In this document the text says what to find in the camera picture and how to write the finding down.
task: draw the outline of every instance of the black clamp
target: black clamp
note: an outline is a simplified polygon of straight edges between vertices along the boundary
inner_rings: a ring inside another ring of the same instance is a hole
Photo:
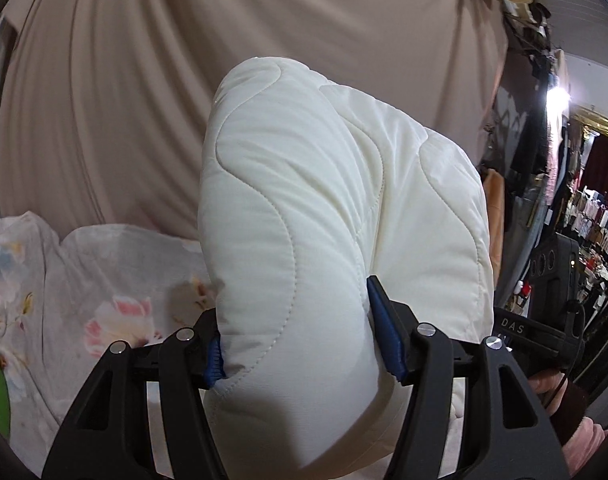
[[[161,480],[148,432],[146,382],[159,382],[175,480],[228,478],[198,392],[223,375],[215,311],[162,343],[116,341],[79,391],[55,437],[43,480]]]
[[[367,280],[387,370],[413,385],[387,480],[436,480],[449,429],[454,378],[466,378],[458,470],[447,479],[567,480],[558,439],[502,341],[449,339]],[[160,480],[148,432],[146,382],[158,381],[176,480],[226,480],[198,388],[223,377],[215,310],[164,342],[132,349],[116,341],[101,357],[56,435],[44,480]]]
[[[566,304],[564,330],[495,307],[493,334],[515,352],[514,357],[528,376],[547,368],[569,370],[584,354],[584,317],[577,301]]]
[[[449,339],[367,280],[376,338],[388,371],[414,384],[386,480],[436,480],[446,445],[454,378],[466,378],[461,480],[566,480],[558,438],[517,362],[496,336]]]

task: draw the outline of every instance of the dark red curtain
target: dark red curtain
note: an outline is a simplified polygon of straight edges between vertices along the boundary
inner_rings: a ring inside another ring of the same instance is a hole
[[[604,196],[608,195],[608,137],[595,137],[591,153],[582,174],[580,189],[592,189]]]

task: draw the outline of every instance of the draped fabric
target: draped fabric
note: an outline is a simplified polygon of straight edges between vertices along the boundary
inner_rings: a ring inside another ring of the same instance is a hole
[[[580,181],[580,188],[597,191],[608,195],[608,137],[600,135],[595,137],[591,153],[586,161],[586,167]]]
[[[0,110],[1,213],[32,210],[62,237],[125,222],[195,238],[211,102],[254,56],[294,58],[368,92],[477,163],[507,44],[499,0],[10,7],[20,36]]]

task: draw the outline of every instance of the orange garment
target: orange garment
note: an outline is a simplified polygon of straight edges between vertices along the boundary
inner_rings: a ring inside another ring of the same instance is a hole
[[[486,196],[488,231],[491,235],[489,253],[493,267],[493,280],[497,286],[504,245],[504,177],[495,170],[488,170],[483,187]]]

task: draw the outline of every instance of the pillow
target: pillow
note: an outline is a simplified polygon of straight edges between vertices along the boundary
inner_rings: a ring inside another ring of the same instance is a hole
[[[484,193],[465,153],[298,62],[255,58],[220,85],[203,165],[226,371],[205,407],[231,479],[326,480],[388,455],[409,389],[383,367],[366,277],[450,337],[492,327]]]

